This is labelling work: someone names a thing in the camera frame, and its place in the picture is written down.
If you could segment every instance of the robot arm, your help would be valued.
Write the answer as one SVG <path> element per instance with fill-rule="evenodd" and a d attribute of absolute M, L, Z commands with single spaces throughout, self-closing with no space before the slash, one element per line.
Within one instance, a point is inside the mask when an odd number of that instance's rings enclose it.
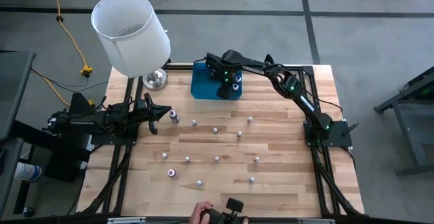
<path fill-rule="evenodd" d="M 132 103 L 137 103 L 137 109 L 130 111 Z M 157 134 L 154 121 L 159 121 L 170 109 L 171 106 L 154 104 L 149 93 L 146 93 L 144 99 L 133 102 L 126 100 L 123 103 L 109 105 L 104 111 L 87 109 L 87 112 L 80 114 L 59 111 L 48 120 L 47 130 L 52 133 L 80 130 L 88 134 L 107 133 L 119 136 L 131 126 L 149 122 L 149 130 L 152 134 Z"/>
<path fill-rule="evenodd" d="M 222 57 L 207 53 L 205 63 L 210 70 L 211 78 L 222 83 L 221 89 L 228 89 L 234 83 L 235 74 L 240 69 L 267 77 L 277 93 L 284 98 L 292 99 L 311 118 L 314 133 L 320 139 L 328 138 L 333 126 L 332 118 L 326 113 L 321 113 L 304 96 L 304 88 L 297 77 L 292 75 L 282 64 L 275 64 L 270 55 L 267 55 L 265 61 L 261 62 L 246 58 L 234 50 L 229 50 Z"/>

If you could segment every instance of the white lamp shade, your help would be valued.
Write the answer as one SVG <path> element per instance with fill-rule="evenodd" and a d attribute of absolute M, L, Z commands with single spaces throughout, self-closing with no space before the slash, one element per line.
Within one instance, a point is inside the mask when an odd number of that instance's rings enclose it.
<path fill-rule="evenodd" d="M 92 26 L 115 69 L 128 77 L 147 75 L 170 57 L 170 40 L 148 0 L 101 0 Z"/>

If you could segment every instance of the butcher block tabletop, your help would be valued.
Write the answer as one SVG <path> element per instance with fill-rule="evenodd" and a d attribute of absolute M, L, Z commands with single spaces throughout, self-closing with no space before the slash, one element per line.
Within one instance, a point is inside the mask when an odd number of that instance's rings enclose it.
<path fill-rule="evenodd" d="M 339 104 L 331 66 L 315 65 L 319 98 Z M 167 86 L 158 92 L 143 87 L 157 105 L 170 105 L 179 115 L 169 115 L 140 126 L 132 149 L 123 200 L 123 216 L 188 217 L 197 202 L 208 200 L 218 211 L 228 198 L 244 202 L 242 215 L 249 217 L 320 217 L 310 149 L 304 141 L 304 113 L 274 91 L 266 77 L 243 73 L 243 94 L 237 101 L 197 100 L 190 93 L 191 71 L 167 71 Z M 112 69 L 105 105 L 123 102 L 127 77 Z M 132 96 L 136 92 L 134 81 Z M 321 110 L 334 120 L 342 119 L 339 108 L 321 103 Z M 89 206 L 109 175 L 114 147 L 95 151 L 87 167 L 77 211 Z M 353 161 L 345 150 L 330 148 L 334 178 L 352 205 L 363 212 Z M 167 175 L 169 169 L 178 178 Z M 118 184 L 112 195 L 115 205 Z M 330 190 L 324 187 L 332 212 Z"/>

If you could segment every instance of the blue container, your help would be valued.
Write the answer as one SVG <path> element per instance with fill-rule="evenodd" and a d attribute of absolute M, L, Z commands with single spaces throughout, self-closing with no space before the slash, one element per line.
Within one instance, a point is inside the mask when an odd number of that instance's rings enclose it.
<path fill-rule="evenodd" d="M 241 70 L 237 72 L 241 77 L 238 84 L 238 92 L 229 92 L 229 98 L 225 100 L 239 100 L 243 92 L 243 80 Z M 222 84 L 219 81 L 210 79 L 210 70 L 205 63 L 196 62 L 193 65 L 193 76 L 191 77 L 191 94 L 196 99 L 223 100 L 217 96 L 217 91 Z"/>

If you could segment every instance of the concrete floor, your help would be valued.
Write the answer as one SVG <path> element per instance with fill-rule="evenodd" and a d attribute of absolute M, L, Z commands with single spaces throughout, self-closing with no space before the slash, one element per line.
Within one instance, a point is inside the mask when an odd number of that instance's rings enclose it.
<path fill-rule="evenodd" d="M 62 7 L 92 8 L 99 0 L 60 0 Z M 156 10 L 302 11 L 301 0 L 150 0 Z M 434 12 L 434 0 L 309 0 L 312 11 Z M 55 6 L 55 0 L 0 0 L 0 5 Z M 110 65 L 90 24 L 89 14 L 64 14 L 94 72 L 90 85 L 109 77 Z M 55 14 L 0 12 L 0 50 L 37 53 L 33 68 L 64 83 L 84 83 L 83 63 Z M 285 64 L 312 64 L 302 16 L 160 15 L 172 43 L 172 61 L 191 62 L 206 52 L 231 48 L 247 57 L 266 54 Z M 434 222 L 434 174 L 397 179 L 395 170 L 412 166 L 395 115 L 372 110 L 405 82 L 433 66 L 433 18 L 313 18 L 321 64 L 332 65 L 344 116 L 360 126 L 352 132 L 357 177 L 366 213 L 373 217 Z M 84 92 L 98 101 L 98 86 Z M 60 90 L 67 100 L 71 93 Z M 63 104 L 36 75 L 29 78 L 18 119 L 36 128 Z M 43 166 L 49 153 L 38 150 Z M 38 216 L 66 214 L 81 179 L 74 184 L 42 178 L 28 204 Z M 53 198 L 56 191 L 60 194 Z"/>

